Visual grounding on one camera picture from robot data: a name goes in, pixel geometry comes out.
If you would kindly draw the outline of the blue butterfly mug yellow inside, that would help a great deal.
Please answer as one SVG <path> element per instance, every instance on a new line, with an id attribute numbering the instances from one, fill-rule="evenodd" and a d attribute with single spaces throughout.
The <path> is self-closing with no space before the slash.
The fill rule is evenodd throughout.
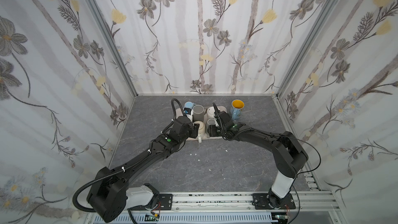
<path id="1" fill-rule="evenodd" d="M 234 100 L 231 104 L 231 118 L 232 120 L 238 120 L 242 114 L 245 104 L 241 100 Z"/>

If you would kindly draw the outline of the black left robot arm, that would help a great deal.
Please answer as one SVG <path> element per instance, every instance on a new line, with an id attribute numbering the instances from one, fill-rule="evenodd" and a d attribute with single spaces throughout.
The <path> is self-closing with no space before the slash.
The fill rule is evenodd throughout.
<path id="1" fill-rule="evenodd" d="M 106 223 L 113 221 L 128 208 L 130 184 L 151 165 L 179 151 L 188 138 L 197 137 L 198 131 L 198 124 L 179 116 L 142 153 L 112 170 L 102 168 L 94 180 L 77 189 L 72 198 L 74 207 L 97 213 Z"/>

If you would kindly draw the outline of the cream speckled mug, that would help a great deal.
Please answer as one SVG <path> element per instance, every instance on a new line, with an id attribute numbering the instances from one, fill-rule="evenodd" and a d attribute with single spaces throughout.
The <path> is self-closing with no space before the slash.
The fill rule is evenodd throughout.
<path id="1" fill-rule="evenodd" d="M 198 135 L 196 139 L 199 143 L 202 143 L 202 140 L 206 137 L 205 124 L 202 121 L 195 121 L 193 124 L 198 127 Z"/>

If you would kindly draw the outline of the small grey mug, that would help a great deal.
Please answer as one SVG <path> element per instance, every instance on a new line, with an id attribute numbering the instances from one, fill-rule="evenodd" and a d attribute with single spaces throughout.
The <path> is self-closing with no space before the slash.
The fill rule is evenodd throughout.
<path id="1" fill-rule="evenodd" d="M 209 118 L 206 123 L 208 126 L 211 126 L 211 125 L 214 125 L 216 127 L 218 126 L 217 121 L 214 118 Z"/>

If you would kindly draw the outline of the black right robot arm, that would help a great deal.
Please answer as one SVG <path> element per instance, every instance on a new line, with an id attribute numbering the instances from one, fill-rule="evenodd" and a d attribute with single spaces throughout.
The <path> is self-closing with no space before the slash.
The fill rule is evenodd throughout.
<path id="1" fill-rule="evenodd" d="M 266 197 L 266 205 L 278 209 L 286 205 L 291 187 L 308 161 L 308 154 L 291 132 L 282 134 L 261 131 L 233 121 L 224 111 L 215 111 L 216 132 L 227 141 L 246 142 L 264 148 L 273 154 L 278 170 Z"/>

